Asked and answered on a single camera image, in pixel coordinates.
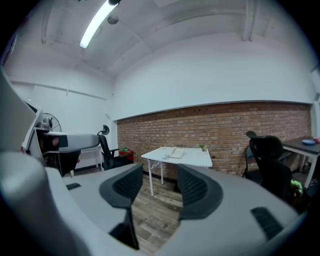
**wooden floor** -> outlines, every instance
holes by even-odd
[[[174,192],[174,184],[143,175],[142,187],[132,205],[133,224],[141,252],[154,254],[178,228],[182,196]]]

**table leg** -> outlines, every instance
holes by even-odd
[[[151,173],[151,163],[150,159],[148,159],[148,168],[149,168],[149,181],[150,181],[150,191],[151,191],[151,196],[154,196],[154,188],[152,187],[152,173]]]
[[[99,162],[100,162],[101,172],[103,172],[104,169],[102,167],[102,155],[101,155],[100,147],[99,147],[99,149],[97,151],[98,151],[98,159],[99,159]]]
[[[98,161],[98,148],[95,150],[95,167],[99,168],[99,161]]]
[[[163,171],[162,162],[160,163],[160,167],[161,167],[161,185],[163,185],[164,184],[164,171]]]
[[[304,168],[304,164],[305,164],[305,160],[306,160],[306,156],[303,155],[302,161],[300,163],[300,168],[299,168],[299,172],[302,173],[302,170]]]
[[[312,162],[311,162],[311,167],[310,167],[310,170],[309,170],[309,174],[308,174],[308,177],[306,178],[306,181],[304,183],[304,187],[305,188],[308,188],[309,187],[309,184],[311,182],[311,179],[312,179],[312,176],[314,175],[314,171],[315,171],[315,167],[316,167],[316,163],[317,163],[317,157],[313,157],[312,158]]]

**desk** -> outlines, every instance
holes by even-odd
[[[318,156],[320,156],[320,143],[315,145],[304,145],[302,143],[303,140],[313,140],[312,137],[299,137],[291,140],[287,140],[283,142],[283,148],[285,150],[289,150],[298,154],[303,155],[302,162],[300,164],[300,171],[302,170],[302,167],[304,165],[306,157],[311,158],[311,167],[308,174],[308,177],[306,178],[306,181],[304,183],[304,187],[308,188],[310,181],[312,179],[312,176],[315,171],[316,163]]]
[[[149,169],[149,180],[150,180],[150,191],[151,196],[154,196],[154,189],[152,186],[152,169],[160,165],[161,169],[161,184],[164,184],[164,174],[163,174],[163,163],[170,164],[185,164],[198,167],[212,167],[212,161],[209,155],[208,150],[203,152],[201,148],[184,148],[183,155],[181,159],[176,158],[165,158],[165,155],[169,155],[169,152],[172,152],[173,147],[163,146],[157,148],[151,152],[143,154],[141,157],[148,160],[148,169]]]
[[[101,171],[103,171],[104,169],[102,167],[101,145],[81,150],[81,154],[89,153],[89,152],[94,152],[94,154],[95,154],[95,157],[94,157],[95,158],[95,166],[97,168],[99,168],[99,164],[100,164]],[[75,174],[75,172],[73,170],[70,171],[70,173],[71,173],[71,177],[73,177],[74,174]]]

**chair armrest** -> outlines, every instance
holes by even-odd
[[[115,151],[119,150],[119,148],[111,149],[110,152],[112,154],[112,157],[115,157]]]

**white wall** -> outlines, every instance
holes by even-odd
[[[4,69],[13,88],[24,100],[31,99],[44,113],[54,115],[65,133],[96,134],[103,125],[110,148],[116,148],[110,110],[114,81],[72,54],[41,43],[42,6],[19,32],[16,46]],[[94,165],[94,154],[80,155],[76,168]]]
[[[121,73],[113,119],[236,101],[311,104],[314,98],[310,72],[284,44],[210,34],[172,43]]]

